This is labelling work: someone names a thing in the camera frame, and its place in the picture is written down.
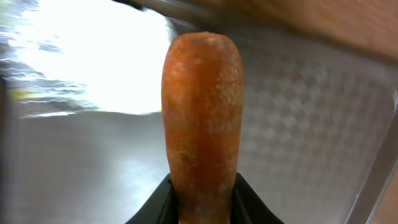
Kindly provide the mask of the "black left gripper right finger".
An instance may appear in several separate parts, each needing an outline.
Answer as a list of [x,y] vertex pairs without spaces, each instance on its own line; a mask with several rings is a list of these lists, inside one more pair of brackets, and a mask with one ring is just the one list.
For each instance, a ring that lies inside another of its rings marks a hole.
[[236,174],[230,224],[284,224],[255,193],[244,177]]

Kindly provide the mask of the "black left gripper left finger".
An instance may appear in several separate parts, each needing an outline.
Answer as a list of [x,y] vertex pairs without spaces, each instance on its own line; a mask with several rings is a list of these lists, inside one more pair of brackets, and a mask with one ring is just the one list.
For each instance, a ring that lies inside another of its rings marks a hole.
[[179,224],[177,196],[170,174],[126,224]]

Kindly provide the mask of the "orange carrot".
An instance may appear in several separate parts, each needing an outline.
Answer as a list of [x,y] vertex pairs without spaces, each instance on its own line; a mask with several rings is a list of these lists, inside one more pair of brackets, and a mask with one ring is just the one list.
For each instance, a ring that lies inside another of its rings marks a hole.
[[243,118],[238,49],[210,32],[178,36],[162,72],[162,116],[181,223],[229,223]]

